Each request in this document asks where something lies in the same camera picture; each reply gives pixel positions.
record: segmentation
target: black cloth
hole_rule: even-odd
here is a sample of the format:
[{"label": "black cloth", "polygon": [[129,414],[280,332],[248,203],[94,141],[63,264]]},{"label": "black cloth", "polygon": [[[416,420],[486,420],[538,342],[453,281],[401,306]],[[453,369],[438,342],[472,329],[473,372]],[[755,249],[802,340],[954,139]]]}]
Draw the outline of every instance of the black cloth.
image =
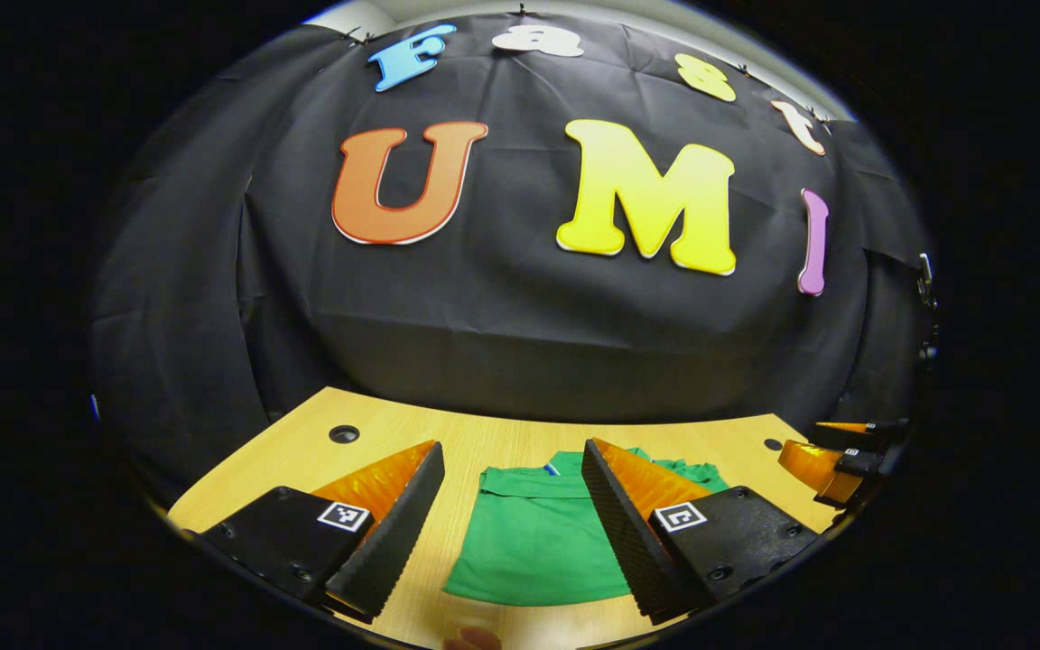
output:
[{"label": "black cloth", "polygon": [[[860,124],[816,123],[804,148],[762,79],[668,37],[574,17],[451,18],[438,66],[374,92],[368,45],[301,26],[218,75],[156,134],[99,230],[92,352],[100,415],[162,501],[321,387],[523,419],[670,422],[907,410],[924,337],[909,190]],[[500,51],[515,24],[581,36],[583,55]],[[677,73],[714,62],[735,102]],[[459,209],[404,246],[360,245],[331,203],[345,137],[408,131],[380,199],[415,202],[431,124],[488,124]],[[730,277],[562,251],[580,146],[571,120],[632,129],[661,173],[682,146],[733,160]],[[801,189],[830,206],[825,292],[797,291]],[[668,241],[680,235],[681,219]],[[627,225],[618,202],[616,225]]]}]

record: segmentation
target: screw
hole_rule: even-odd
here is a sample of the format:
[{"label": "screw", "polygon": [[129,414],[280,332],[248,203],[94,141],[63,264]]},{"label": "screw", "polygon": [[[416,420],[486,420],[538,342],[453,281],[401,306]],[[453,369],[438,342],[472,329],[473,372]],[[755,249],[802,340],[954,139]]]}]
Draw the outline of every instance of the screw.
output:
[{"label": "screw", "polygon": [[713,580],[723,580],[731,575],[733,575],[733,567],[729,567],[729,565],[720,565],[708,574],[709,579]]},{"label": "screw", "polygon": [[291,563],[290,565],[291,575],[300,578],[303,581],[311,581],[311,573],[307,569],[303,568],[298,563]]}]

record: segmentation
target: letter f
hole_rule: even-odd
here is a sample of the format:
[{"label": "letter f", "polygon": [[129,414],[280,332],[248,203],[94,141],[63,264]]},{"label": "letter f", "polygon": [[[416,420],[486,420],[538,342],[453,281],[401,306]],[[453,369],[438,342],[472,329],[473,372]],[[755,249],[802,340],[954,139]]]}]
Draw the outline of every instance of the letter f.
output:
[{"label": "letter f", "polygon": [[433,70],[436,58],[421,58],[422,55],[434,57],[444,51],[444,40],[439,34],[453,31],[453,24],[437,25],[372,54],[367,62],[379,61],[380,71],[384,74],[384,78],[375,85],[375,92],[383,93],[388,87]]}]

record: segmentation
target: clip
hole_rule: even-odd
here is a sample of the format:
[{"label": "clip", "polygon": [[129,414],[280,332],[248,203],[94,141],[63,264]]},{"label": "clip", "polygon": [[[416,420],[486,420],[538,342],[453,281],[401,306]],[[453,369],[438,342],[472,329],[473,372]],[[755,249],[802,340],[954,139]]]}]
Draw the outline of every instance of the clip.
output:
[{"label": "clip", "polygon": [[934,314],[929,339],[920,344],[920,350],[917,353],[919,362],[929,366],[937,358],[937,298],[934,297],[934,270],[929,264],[928,254],[920,254],[920,277],[917,277],[917,293],[920,295],[920,303]]},{"label": "clip", "polygon": [[937,301],[934,300],[934,270],[929,266],[929,254],[920,254],[920,277],[917,279],[917,293],[920,302],[929,309],[937,309]]}]

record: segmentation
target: letter m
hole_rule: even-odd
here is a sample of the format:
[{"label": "letter m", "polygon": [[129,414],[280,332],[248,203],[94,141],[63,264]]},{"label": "letter m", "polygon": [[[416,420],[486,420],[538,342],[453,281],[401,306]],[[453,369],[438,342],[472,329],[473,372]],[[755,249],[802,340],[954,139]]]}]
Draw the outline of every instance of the letter m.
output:
[{"label": "letter m", "polygon": [[572,222],[556,231],[568,251],[612,256],[624,248],[613,223],[616,197],[624,206],[640,254],[652,258],[684,211],[681,235],[669,248],[677,266],[727,276],[729,177],[733,161],[702,145],[686,145],[664,177],[636,136],[620,124],[573,120],[565,132],[580,142],[580,192]]}]

